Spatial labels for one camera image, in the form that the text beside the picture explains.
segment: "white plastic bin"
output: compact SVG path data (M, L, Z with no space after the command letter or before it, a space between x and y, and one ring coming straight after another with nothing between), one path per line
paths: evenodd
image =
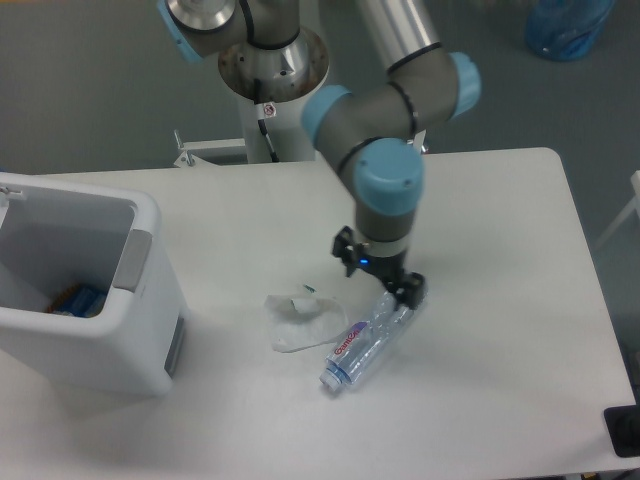
M161 395L188 309L148 195L0 174L0 348L54 380ZM45 313L69 287L92 318Z

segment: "white table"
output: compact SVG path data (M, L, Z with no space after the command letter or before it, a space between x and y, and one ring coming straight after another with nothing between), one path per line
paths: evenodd
M262 303L305 282L364 305L329 255L351 204L323 162L86 173L164 215L193 310L162 399L53 385L0 353L0 477L481 480L626 469L602 411L633 396L559 158L432 155L408 266L429 303L358 391L330 347L271 350Z

